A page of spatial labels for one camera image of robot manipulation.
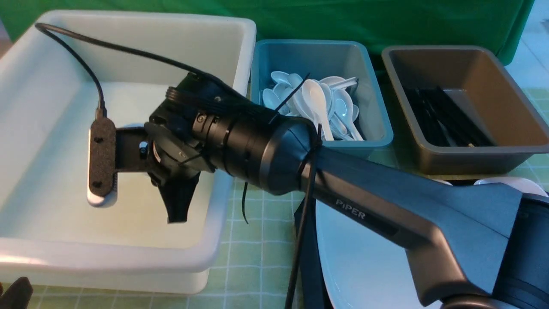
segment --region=black cable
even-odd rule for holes
[[[106,117],[107,116],[107,109],[105,108],[105,98],[103,96],[103,89],[101,88],[101,84],[99,83],[99,79],[97,79],[97,76],[93,73],[92,69],[88,66],[88,64],[84,61],[84,59],[82,59],[82,57],[80,57],[74,51],[74,49],[72,49],[67,43],[65,43],[63,40],[61,40],[58,36],[56,36],[55,34],[49,32],[49,31],[58,32],[55,29],[51,29],[51,27],[52,28],[57,28],[57,27],[50,26],[50,25],[47,25],[47,24],[41,24],[41,23],[36,24],[35,27],[41,33],[49,36],[55,42],[57,42],[61,46],[63,46],[80,63],[80,65],[82,65],[82,67],[84,67],[84,70],[86,70],[86,72],[88,72],[89,77],[92,78],[93,83],[96,85],[97,93],[99,94],[99,103],[98,103],[97,110],[96,110],[96,118]]]
[[[301,214],[301,221],[299,223],[298,236],[295,242],[295,251],[294,257],[292,259],[292,271],[290,272],[290,281],[288,284],[288,292],[286,293],[286,303],[284,305],[285,309],[291,309],[292,303],[294,301],[295,286],[298,281],[298,270],[299,270],[299,259],[301,257],[301,247],[303,245],[303,234],[304,226],[307,222],[307,210],[309,209],[310,204],[314,202],[312,198],[312,188],[315,184],[315,175],[316,175],[316,151],[318,146],[321,144],[321,132],[322,125],[318,125],[318,131],[315,141],[315,146],[311,151],[311,164],[309,169],[309,181],[307,182],[307,189],[305,190],[305,201],[303,202],[303,212]]]
[[[214,75],[211,75],[209,73],[206,73],[204,71],[201,71],[201,70],[199,70],[195,67],[192,67],[188,64],[184,64],[184,63],[181,63],[179,61],[172,60],[170,58],[159,56],[157,54],[149,53],[149,52],[146,52],[146,51],[141,51],[139,49],[130,48],[130,47],[122,46],[122,45],[117,45],[117,44],[114,44],[114,43],[101,41],[101,40],[98,40],[96,38],[81,35],[81,34],[78,34],[78,33],[75,33],[75,32],[72,32],[70,30],[63,29],[63,28],[60,28],[60,27],[57,27],[57,26],[54,26],[54,25],[49,25],[49,24],[44,24],[44,23],[36,23],[35,27],[38,30],[40,30],[40,32],[42,32],[42,33],[46,34],[47,36],[53,38],[55,41],[57,41],[63,47],[65,47],[77,60],[79,60],[79,62],[85,67],[85,69],[87,68],[86,71],[88,71],[88,73],[90,75],[92,75],[92,78],[95,75],[93,75],[93,72],[91,72],[91,70],[89,70],[89,67],[85,64],[85,62],[82,60],[82,58],[80,58],[80,56],[78,56],[78,54],[76,54],[76,52],[74,50],[72,50],[72,48],[70,48],[65,42],[63,42],[60,38],[56,37],[55,35],[53,35],[49,31],[56,32],[56,33],[74,38],[75,40],[83,41],[83,42],[90,43],[90,44],[93,44],[93,45],[101,46],[101,47],[108,48],[108,49],[113,49],[113,50],[119,51],[119,52],[125,52],[125,53],[132,54],[132,55],[135,55],[135,56],[149,58],[149,59],[152,59],[152,60],[163,62],[165,64],[173,65],[174,67],[189,71],[189,72],[194,73],[198,76],[206,77],[206,78],[210,79],[212,82],[214,82],[215,84],[217,84],[219,87],[225,89],[226,91],[228,91],[230,93],[233,93],[237,97],[246,99],[243,95],[238,93],[232,87],[225,84],[218,77],[216,77]]]
[[[244,183],[244,190],[242,190],[242,217],[244,217],[244,221],[246,221],[246,224],[249,224],[248,219],[246,219],[246,211],[245,211],[246,192],[248,192],[248,182],[247,181]]]

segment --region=white plastic spoon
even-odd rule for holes
[[[290,82],[288,81],[288,76],[288,73],[282,71],[271,72],[271,78],[274,82],[276,82],[277,84],[284,83],[288,86],[291,86]]]
[[[318,127],[318,120],[316,120],[315,114],[312,112],[312,110],[309,108],[309,106],[305,103],[305,99],[303,99],[303,90],[299,89],[294,94],[294,105],[295,108],[298,110],[298,113],[303,117],[307,118],[315,125],[315,128]]]
[[[352,99],[351,96],[343,89],[334,90],[335,115],[339,117],[341,122],[347,127],[352,138],[356,141],[363,141],[360,132],[356,129],[352,122]]]
[[[340,82],[336,82],[335,84],[330,85],[330,88],[332,90],[336,89],[347,89],[350,86],[356,85],[356,78],[349,78]]]
[[[332,104],[332,90],[327,84],[320,84],[320,88],[322,88],[322,92],[324,92],[324,97],[326,98],[327,116],[328,120],[330,120],[335,111],[335,106]]]
[[[263,106],[266,108],[275,109],[280,105],[280,99],[275,92],[269,88],[263,90],[262,98]]]
[[[327,141],[333,141],[334,136],[330,129],[328,121],[328,111],[326,106],[326,96],[320,85],[312,80],[306,80],[303,83],[303,99],[309,105],[311,110],[318,117],[318,121],[322,124],[322,131]]]
[[[337,132],[339,135],[347,135],[347,127],[339,120],[335,115],[330,119],[330,126],[332,127],[332,132]]]
[[[356,118],[358,118],[358,106],[356,104],[352,105],[352,122],[356,121]]]
[[[286,88],[284,89],[284,91],[282,91],[279,99],[280,99],[280,102],[282,103],[282,101],[286,100],[286,98],[292,93],[293,89],[292,88]],[[286,104],[284,104],[283,107],[280,108],[280,113],[281,114],[288,114],[288,113],[296,113],[296,114],[299,114],[299,112],[297,111],[297,109],[295,109],[295,106],[294,106],[294,98],[291,97],[287,102]]]
[[[333,84],[336,84],[338,82],[342,82],[345,79],[341,76],[328,76],[326,78],[323,78],[320,80],[321,84],[327,84],[328,86],[332,86]]]
[[[301,78],[299,74],[292,73],[288,75],[288,82],[290,83],[292,88],[297,88],[302,81],[303,78]]]
[[[287,88],[288,88],[288,85],[286,85],[283,82],[280,82],[273,87],[273,91],[274,91],[274,94],[277,95],[278,98],[282,101],[283,100],[282,92],[284,92],[284,90],[286,90]]]

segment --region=green checkered table mat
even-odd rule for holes
[[[524,89],[545,121],[549,120],[549,90]],[[370,160],[401,168],[392,147],[376,150]],[[510,175],[531,179],[549,190],[549,155],[537,154]],[[251,186],[247,193],[246,225],[240,199],[244,183],[236,180],[229,203],[220,254],[210,270],[208,285],[198,295],[139,293],[34,286],[30,309],[236,309],[282,308],[292,263],[293,213],[303,194],[273,196]],[[302,307],[301,293],[294,307]]]

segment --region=green tablecloth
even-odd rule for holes
[[[534,0],[1,0],[0,18],[17,39],[53,9],[134,10],[239,16],[257,39],[353,40],[377,57],[388,45],[483,46],[511,62]]]

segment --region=white plate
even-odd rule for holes
[[[316,205],[318,252],[334,309],[424,308],[404,249],[326,204]]]

